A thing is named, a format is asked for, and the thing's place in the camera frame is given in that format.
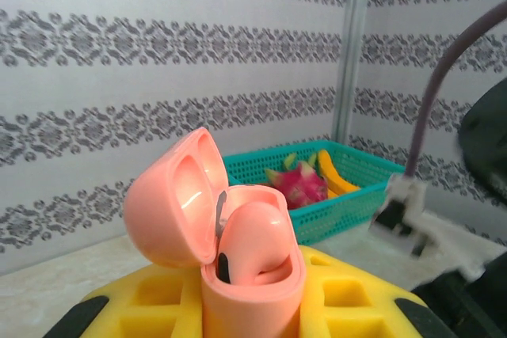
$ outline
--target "yellow foam holder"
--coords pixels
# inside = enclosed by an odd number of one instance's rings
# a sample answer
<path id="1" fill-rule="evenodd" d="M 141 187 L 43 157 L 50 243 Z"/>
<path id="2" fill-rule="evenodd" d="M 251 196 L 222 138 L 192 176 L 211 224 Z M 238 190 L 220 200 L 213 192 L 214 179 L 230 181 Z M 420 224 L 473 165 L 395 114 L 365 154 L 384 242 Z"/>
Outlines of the yellow foam holder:
<path id="1" fill-rule="evenodd" d="M 416 295 L 309 247 L 300 338 L 420 338 L 396 306 Z M 201 338 L 200 269 L 152 264 L 88 294 L 109 302 L 82 338 Z"/>

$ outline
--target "earbud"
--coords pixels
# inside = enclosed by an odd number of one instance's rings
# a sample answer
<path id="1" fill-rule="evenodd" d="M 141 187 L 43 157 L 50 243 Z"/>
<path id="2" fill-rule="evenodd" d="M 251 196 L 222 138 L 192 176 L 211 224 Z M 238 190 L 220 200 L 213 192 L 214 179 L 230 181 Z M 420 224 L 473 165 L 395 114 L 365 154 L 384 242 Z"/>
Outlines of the earbud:
<path id="1" fill-rule="evenodd" d="M 217 277 L 233 285 L 253 285 L 260 274 L 286 261 L 293 239 L 292 227 L 273 205 L 246 203 L 231 214 L 223 229 Z"/>

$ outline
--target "countertop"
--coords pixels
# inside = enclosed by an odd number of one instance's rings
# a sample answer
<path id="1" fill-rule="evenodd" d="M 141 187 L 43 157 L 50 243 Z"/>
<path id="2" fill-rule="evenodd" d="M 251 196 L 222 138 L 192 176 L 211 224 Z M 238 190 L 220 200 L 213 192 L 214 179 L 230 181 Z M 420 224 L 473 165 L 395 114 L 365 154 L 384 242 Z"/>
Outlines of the countertop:
<path id="1" fill-rule="evenodd" d="M 505 251 L 464 231 L 463 236 L 485 260 Z M 366 224 L 314 247 L 407 290 L 455 263 L 438 250 L 419 260 L 411 259 L 370 234 Z M 0 336 L 41 338 L 89 292 L 148 264 L 123 236 L 4 275 L 0 277 Z"/>

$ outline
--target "banana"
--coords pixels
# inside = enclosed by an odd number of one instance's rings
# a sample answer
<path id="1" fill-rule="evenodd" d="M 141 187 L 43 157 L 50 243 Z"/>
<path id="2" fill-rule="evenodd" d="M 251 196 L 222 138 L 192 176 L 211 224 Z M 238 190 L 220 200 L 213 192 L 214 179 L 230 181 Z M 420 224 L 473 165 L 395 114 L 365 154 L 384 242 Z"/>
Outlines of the banana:
<path id="1" fill-rule="evenodd" d="M 334 197 L 338 197 L 338 194 L 327 188 L 327 199 L 333 199 Z"/>
<path id="2" fill-rule="evenodd" d="M 329 191 L 333 192 L 336 196 L 360 190 L 359 187 L 350 184 L 338 174 L 338 171 L 334 168 L 333 161 L 331 160 L 331 156 L 327 150 L 320 150 L 318 152 L 318 168 L 321 176 L 323 176 L 327 181 Z"/>

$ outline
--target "teal plastic basket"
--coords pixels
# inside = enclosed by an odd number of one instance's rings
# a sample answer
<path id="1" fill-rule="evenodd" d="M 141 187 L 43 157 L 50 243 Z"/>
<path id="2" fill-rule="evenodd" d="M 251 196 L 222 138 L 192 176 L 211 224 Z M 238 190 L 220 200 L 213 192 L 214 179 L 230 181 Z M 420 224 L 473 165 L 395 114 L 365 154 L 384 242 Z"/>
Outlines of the teal plastic basket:
<path id="1" fill-rule="evenodd" d="M 361 190 L 290 211 L 298 243 L 312 245 L 368 221 L 385 199 L 384 190 L 391 174 L 402 173 L 404 168 L 326 140 L 235 154 L 223 161 L 231 185 L 265 184 L 268 182 L 265 168 L 282 170 L 282 162 L 289 154 L 296 152 L 298 160 L 307 160 L 320 150 L 327 150 L 340 175 Z"/>

